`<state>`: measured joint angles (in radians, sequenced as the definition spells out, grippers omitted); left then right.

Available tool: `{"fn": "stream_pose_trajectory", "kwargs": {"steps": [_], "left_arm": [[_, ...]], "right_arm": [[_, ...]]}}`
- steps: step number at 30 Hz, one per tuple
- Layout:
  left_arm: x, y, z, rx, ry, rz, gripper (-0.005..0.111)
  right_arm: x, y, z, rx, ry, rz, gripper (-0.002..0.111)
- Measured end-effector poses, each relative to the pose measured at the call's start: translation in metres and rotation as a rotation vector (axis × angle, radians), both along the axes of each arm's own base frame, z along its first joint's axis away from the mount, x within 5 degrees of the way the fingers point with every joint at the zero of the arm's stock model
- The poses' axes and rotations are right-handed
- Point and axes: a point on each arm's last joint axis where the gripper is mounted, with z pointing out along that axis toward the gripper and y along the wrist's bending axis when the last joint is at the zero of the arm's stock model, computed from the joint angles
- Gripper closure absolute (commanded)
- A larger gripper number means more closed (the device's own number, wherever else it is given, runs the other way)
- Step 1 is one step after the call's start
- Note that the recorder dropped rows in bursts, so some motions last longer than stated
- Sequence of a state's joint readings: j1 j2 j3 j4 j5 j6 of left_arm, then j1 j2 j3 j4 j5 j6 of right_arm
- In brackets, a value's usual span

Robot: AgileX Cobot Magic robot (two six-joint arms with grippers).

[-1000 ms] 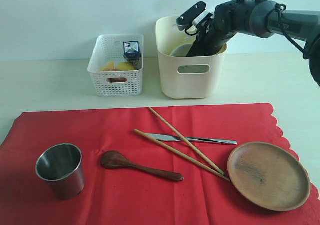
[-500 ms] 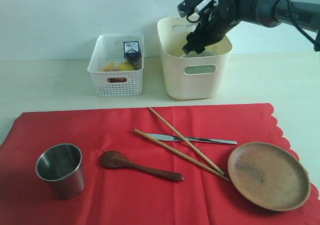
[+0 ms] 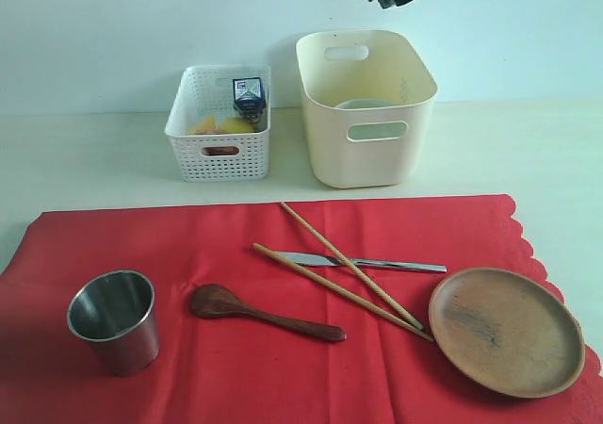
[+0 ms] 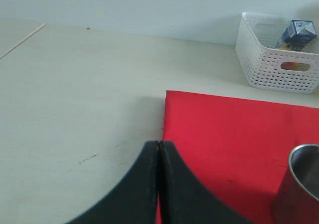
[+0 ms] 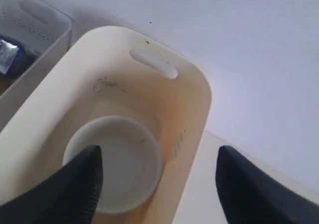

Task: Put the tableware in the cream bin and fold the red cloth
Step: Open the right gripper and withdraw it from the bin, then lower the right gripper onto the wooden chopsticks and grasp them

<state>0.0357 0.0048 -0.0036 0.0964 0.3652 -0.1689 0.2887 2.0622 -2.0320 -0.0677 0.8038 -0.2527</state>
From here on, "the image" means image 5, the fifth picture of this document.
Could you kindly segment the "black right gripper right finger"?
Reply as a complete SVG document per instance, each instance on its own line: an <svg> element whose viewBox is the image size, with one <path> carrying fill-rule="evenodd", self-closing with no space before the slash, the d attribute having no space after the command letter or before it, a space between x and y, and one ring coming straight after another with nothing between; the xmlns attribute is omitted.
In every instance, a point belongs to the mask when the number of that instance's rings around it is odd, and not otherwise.
<svg viewBox="0 0 319 224"><path fill-rule="evenodd" d="M229 224L317 224L318 204L267 175L229 145L219 147L215 184Z"/></svg>

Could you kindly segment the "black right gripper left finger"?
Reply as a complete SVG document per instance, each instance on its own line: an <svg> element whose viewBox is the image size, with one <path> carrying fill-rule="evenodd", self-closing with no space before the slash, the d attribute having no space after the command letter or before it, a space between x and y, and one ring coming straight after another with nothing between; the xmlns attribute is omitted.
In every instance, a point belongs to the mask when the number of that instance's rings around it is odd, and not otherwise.
<svg viewBox="0 0 319 224"><path fill-rule="evenodd" d="M1 205L0 222L90 224L102 186L102 151L90 145L42 183Z"/></svg>

